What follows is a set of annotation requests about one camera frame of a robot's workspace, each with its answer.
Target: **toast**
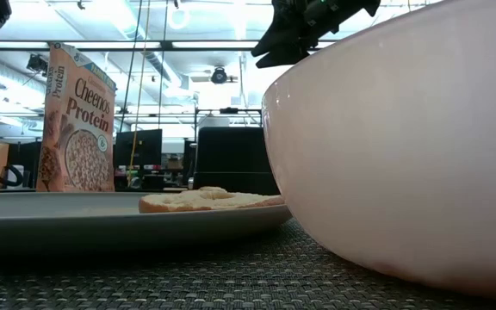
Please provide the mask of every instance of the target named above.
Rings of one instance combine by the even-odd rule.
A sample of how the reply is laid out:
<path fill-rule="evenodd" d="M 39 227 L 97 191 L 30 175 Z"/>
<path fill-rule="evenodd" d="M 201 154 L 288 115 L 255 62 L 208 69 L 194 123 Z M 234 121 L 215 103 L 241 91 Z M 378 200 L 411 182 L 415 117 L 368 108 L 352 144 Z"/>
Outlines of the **toast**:
<path fill-rule="evenodd" d="M 181 194 L 146 195 L 139 200 L 140 213 L 225 210 L 284 204 L 280 195 L 228 193 L 221 188 L 200 188 Z"/>

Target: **cereal box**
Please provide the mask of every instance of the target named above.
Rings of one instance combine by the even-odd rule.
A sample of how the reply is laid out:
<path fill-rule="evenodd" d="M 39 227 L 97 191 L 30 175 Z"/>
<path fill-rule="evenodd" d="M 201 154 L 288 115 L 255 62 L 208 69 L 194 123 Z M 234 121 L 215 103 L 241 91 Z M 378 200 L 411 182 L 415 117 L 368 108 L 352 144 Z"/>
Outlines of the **cereal box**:
<path fill-rule="evenodd" d="M 38 191 L 113 191 L 115 83 L 74 47 L 51 45 Z"/>

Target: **table surface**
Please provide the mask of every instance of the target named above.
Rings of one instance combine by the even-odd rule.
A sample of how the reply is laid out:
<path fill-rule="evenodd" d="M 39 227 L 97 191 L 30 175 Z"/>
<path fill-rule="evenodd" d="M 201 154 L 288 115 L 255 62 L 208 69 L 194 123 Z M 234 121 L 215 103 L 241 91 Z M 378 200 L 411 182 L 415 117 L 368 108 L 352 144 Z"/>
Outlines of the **table surface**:
<path fill-rule="evenodd" d="M 358 267 L 295 220 L 218 245 L 29 261 L 0 263 L 0 309 L 496 309 Z"/>

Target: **ceiling pipe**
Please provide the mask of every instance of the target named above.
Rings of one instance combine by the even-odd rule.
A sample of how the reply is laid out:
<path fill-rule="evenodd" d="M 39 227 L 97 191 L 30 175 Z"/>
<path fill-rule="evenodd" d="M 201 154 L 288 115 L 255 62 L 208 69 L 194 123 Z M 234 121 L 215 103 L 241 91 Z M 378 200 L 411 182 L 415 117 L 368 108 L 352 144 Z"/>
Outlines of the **ceiling pipe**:
<path fill-rule="evenodd" d="M 33 90 L 41 96 L 45 96 L 45 85 L 34 78 L 30 78 L 6 65 L 0 63 L 0 77 L 14 81 L 20 87 Z"/>
<path fill-rule="evenodd" d="M 115 27 L 129 40 L 143 42 L 150 40 L 145 29 L 139 25 L 137 18 L 129 5 L 128 0 L 98 0 L 97 9 L 102 10 Z M 157 72 L 162 72 L 162 77 L 170 85 L 181 87 L 182 80 L 171 67 L 155 52 L 141 52 Z"/>
<path fill-rule="evenodd" d="M 47 0 L 40 0 L 40 1 L 43 2 L 45 5 L 47 5 L 47 7 L 51 8 L 57 15 L 59 15 L 63 19 L 63 21 L 65 21 L 66 24 L 68 24 L 70 30 L 75 35 L 77 35 L 78 37 L 83 38 L 84 40 L 87 40 L 86 36 L 80 30 L 78 30 L 78 27 L 73 22 L 73 20 L 71 20 L 68 15 L 63 14 L 63 12 L 61 10 L 59 10 L 58 6 L 53 5 L 53 3 L 49 3 Z M 112 59 L 109 58 L 109 52 L 106 52 L 103 55 L 104 55 L 104 58 L 105 58 L 105 71 L 107 71 L 109 67 L 112 67 L 114 70 L 118 71 L 117 74 L 111 74 L 110 75 L 111 78 L 113 78 L 114 81 L 116 83 L 118 83 L 118 84 L 121 82 L 120 80 L 123 79 L 123 78 L 125 78 L 126 81 L 127 81 L 127 73 L 125 73 Z M 143 91 L 144 94 L 147 94 L 148 96 L 152 97 L 152 99 L 154 101 L 157 101 L 158 100 L 158 96 L 154 96 L 154 95 L 150 94 L 149 92 L 147 92 L 146 89 L 144 89 L 142 87 L 142 85 L 139 83 L 139 81 L 137 81 L 134 78 L 134 76 L 131 76 L 131 81 L 134 82 L 134 83 L 136 83 L 142 89 L 142 91 Z"/>

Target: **white bowl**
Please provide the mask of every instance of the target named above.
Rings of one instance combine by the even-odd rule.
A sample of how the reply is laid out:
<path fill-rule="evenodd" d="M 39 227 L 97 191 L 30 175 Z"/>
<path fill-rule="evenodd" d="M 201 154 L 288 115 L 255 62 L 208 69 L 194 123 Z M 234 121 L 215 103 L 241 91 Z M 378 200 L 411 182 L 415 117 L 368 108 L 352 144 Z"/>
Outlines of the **white bowl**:
<path fill-rule="evenodd" d="M 353 35 L 279 77 L 263 105 L 277 183 L 313 238 L 385 274 L 496 297 L 496 1 Z"/>

